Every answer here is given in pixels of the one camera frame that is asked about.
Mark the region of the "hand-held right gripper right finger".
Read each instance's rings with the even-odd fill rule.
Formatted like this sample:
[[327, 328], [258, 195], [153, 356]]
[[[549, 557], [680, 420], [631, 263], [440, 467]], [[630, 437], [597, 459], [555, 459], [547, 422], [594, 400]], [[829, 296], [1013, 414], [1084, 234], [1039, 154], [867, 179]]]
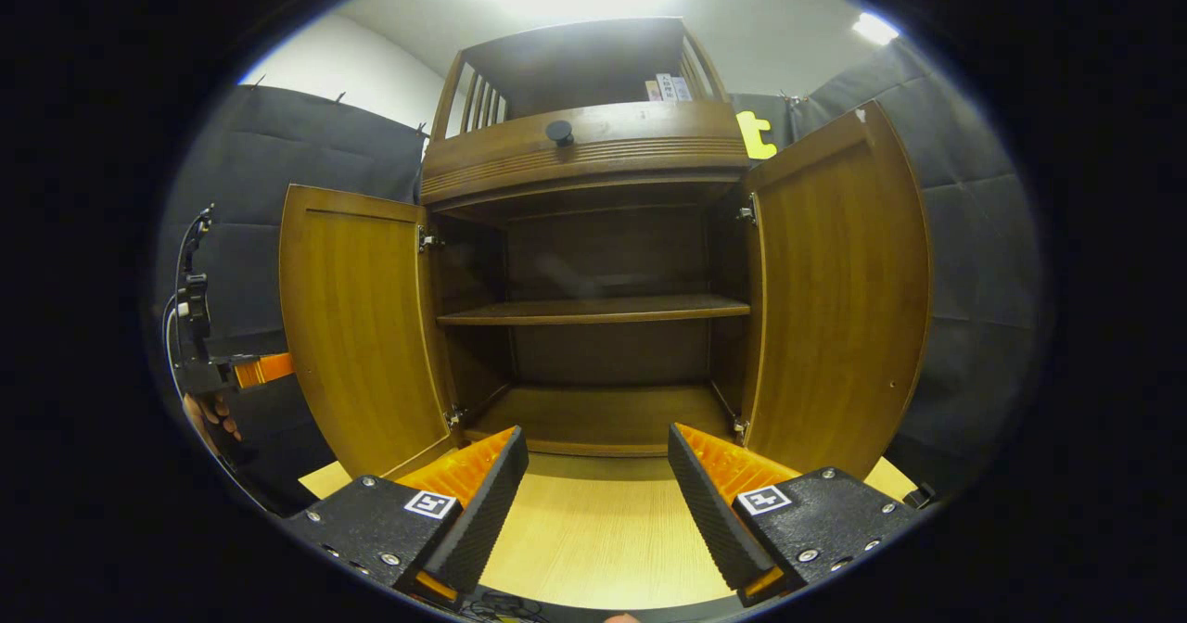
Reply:
[[904, 534], [920, 514], [840, 468], [800, 473], [684, 424], [669, 425], [667, 462], [742, 605], [826, 580]]

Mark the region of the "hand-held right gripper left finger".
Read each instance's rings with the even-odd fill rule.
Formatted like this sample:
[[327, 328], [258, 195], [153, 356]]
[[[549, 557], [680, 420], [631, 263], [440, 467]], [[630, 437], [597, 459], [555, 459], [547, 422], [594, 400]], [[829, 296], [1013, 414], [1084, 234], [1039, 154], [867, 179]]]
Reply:
[[529, 466], [521, 427], [398, 479], [360, 476], [281, 526], [353, 573], [442, 609], [480, 587]]

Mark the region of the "wooden shoe cabinet door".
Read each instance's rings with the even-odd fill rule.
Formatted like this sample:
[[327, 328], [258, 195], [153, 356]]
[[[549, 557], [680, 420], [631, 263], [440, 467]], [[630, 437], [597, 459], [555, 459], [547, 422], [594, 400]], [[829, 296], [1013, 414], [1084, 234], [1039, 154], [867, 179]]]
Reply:
[[279, 295], [315, 424], [353, 477], [398, 479], [456, 444], [436, 316], [429, 210], [337, 189], [288, 187]]
[[933, 252], [923, 192], [869, 100], [747, 172], [743, 444], [862, 479], [923, 370]]

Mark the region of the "wooden cabinet shelf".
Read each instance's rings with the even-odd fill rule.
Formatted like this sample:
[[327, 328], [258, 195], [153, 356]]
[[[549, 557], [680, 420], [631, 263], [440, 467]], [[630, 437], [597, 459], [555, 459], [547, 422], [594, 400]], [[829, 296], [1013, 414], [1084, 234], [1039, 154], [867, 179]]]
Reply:
[[750, 314], [749, 303], [715, 294], [645, 295], [589, 300], [497, 301], [437, 316], [446, 326], [532, 324], [634, 324]]

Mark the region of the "wooden cabinet drawer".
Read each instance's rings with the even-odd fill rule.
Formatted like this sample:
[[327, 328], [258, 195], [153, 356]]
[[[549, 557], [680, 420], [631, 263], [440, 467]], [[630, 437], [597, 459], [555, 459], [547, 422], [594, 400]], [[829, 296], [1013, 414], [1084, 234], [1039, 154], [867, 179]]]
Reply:
[[[575, 144], [558, 148], [545, 134], [572, 123]], [[421, 171], [425, 205], [594, 174], [742, 172], [745, 141], [726, 102], [594, 104], [501, 121], [429, 142]]]

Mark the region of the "black backdrop cloth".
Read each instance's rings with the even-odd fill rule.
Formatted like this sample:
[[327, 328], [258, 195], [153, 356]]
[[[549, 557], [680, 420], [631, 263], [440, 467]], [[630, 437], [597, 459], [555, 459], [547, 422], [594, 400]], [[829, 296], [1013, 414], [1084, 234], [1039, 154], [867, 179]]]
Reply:
[[[806, 96], [734, 95], [787, 148], [864, 102], [894, 123], [923, 187], [934, 250], [923, 373], [887, 458], [937, 500], [961, 491], [1013, 433], [1036, 348], [1042, 272], [1026, 184], [979, 108], [915, 44], [899, 39]], [[212, 344], [284, 348], [275, 258], [288, 184], [415, 201], [423, 140], [399, 121], [315, 94], [237, 85], [184, 146], [144, 282], [167, 314], [174, 259], [199, 209], [215, 206], [197, 252], [211, 273]]]

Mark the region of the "small ceiling light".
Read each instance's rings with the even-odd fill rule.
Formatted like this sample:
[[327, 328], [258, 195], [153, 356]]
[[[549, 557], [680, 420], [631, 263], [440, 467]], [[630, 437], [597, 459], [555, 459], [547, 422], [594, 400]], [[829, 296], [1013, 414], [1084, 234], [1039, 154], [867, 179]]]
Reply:
[[889, 45], [901, 36], [899, 28], [893, 26], [891, 23], [887, 23], [886, 19], [869, 11], [862, 11], [851, 28], [863, 40], [872, 45]]

